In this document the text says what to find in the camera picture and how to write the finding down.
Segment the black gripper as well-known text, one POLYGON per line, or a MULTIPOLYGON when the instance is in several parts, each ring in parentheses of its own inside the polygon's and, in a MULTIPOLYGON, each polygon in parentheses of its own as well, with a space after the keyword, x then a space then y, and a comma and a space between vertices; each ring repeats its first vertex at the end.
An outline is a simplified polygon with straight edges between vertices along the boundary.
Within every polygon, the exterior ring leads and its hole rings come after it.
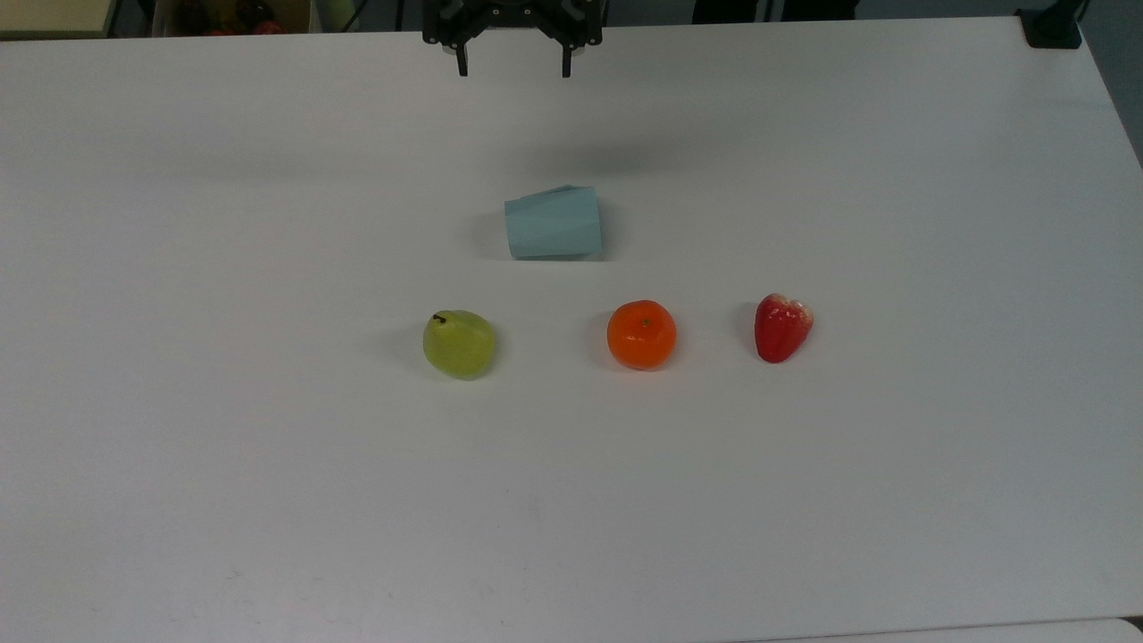
POLYGON ((561 78, 572 77, 574 49, 604 42, 599 1, 424 1, 423 41, 454 48, 458 74, 469 77, 466 42, 487 29, 537 29, 561 49, 561 78))

